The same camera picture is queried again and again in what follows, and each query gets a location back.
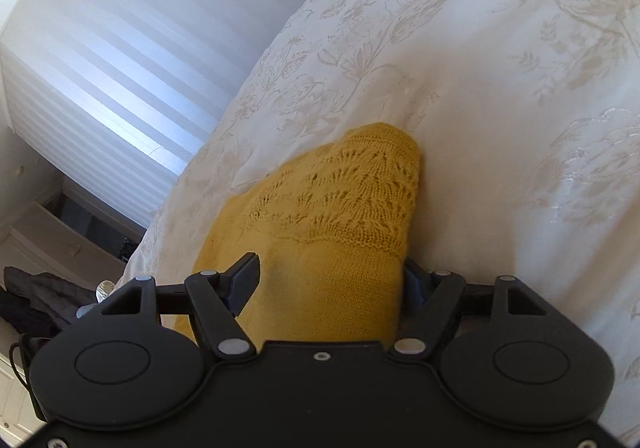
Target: floral pattern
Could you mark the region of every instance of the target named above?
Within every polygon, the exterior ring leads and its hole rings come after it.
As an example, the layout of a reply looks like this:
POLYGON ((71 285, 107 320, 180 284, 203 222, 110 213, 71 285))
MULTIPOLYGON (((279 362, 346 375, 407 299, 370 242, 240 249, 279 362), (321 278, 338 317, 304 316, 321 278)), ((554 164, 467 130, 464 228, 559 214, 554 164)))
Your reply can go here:
POLYGON ((420 145, 410 254, 518 275, 609 351, 640 440, 640 0, 308 0, 180 176, 124 280, 191 272, 225 200, 374 121, 420 145))

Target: bedspread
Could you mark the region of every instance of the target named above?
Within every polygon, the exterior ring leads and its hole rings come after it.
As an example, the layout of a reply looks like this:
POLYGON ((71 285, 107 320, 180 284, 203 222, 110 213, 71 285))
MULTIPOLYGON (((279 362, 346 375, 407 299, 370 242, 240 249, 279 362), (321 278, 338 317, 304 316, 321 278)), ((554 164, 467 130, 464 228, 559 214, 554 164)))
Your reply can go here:
POLYGON ((308 0, 158 212, 123 281, 178 283, 229 195, 385 121, 420 145, 410 255, 515 274, 611 355, 640 440, 640 0, 308 0))

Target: bed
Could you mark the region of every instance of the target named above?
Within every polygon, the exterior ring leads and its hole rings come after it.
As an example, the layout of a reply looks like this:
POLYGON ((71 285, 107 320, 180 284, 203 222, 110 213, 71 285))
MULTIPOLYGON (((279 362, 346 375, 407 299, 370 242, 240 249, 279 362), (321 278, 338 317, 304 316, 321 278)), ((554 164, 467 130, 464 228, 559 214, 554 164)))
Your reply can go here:
POLYGON ((178 283, 221 205, 385 121, 420 145, 410 256, 514 274, 616 367, 603 425, 640 440, 640 0, 308 0, 180 176, 122 282, 178 283))

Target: yellow knitted garment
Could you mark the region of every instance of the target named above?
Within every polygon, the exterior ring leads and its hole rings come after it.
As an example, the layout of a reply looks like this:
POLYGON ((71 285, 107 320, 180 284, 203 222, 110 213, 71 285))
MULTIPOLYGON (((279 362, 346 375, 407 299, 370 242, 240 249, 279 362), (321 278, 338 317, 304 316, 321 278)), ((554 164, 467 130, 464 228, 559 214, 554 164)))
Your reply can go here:
MULTIPOLYGON (((390 344, 402 297, 402 263, 420 156, 388 124, 348 132, 281 166, 230 198, 194 272, 260 258, 260 284, 238 322, 265 340, 390 344)), ((176 330, 193 338, 189 321, 176 330)))

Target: black cable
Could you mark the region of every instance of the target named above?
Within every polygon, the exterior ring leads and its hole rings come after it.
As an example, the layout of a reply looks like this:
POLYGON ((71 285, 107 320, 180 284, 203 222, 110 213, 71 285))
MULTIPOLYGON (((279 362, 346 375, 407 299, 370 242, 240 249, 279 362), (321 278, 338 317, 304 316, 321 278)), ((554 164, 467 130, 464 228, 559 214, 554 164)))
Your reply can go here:
POLYGON ((11 363, 11 368, 14 369, 15 377, 18 378, 18 381, 22 383, 22 386, 26 388, 29 393, 31 393, 31 389, 29 388, 29 385, 20 376, 20 372, 18 372, 18 368, 15 366, 14 351, 16 348, 19 348, 19 347, 20 347, 20 344, 18 343, 14 343, 11 347, 9 347, 9 363, 11 363))

